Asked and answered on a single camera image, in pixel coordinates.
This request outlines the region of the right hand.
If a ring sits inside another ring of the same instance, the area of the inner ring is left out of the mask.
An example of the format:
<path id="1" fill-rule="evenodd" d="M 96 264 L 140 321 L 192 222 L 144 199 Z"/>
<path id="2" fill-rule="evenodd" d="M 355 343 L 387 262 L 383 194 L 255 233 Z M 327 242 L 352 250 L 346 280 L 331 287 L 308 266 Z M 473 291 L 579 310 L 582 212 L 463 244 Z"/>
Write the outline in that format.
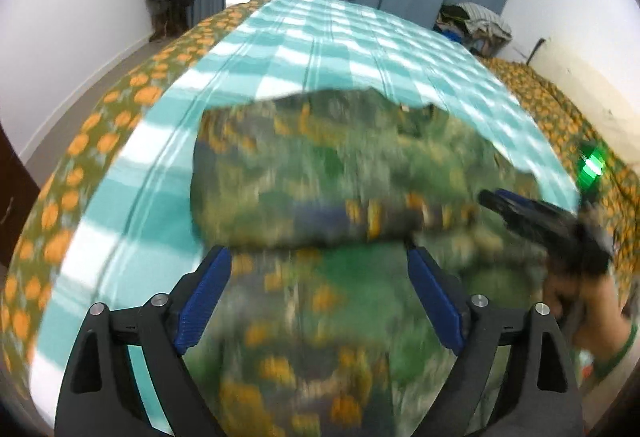
<path id="1" fill-rule="evenodd" d="M 598 362 L 611 361 L 622 350 L 631 333 L 631 321 L 623 315 L 612 275 L 572 277 L 549 272 L 542 289 L 552 315 L 563 316 L 561 299 L 584 306 L 582 322 L 572 343 Z"/>

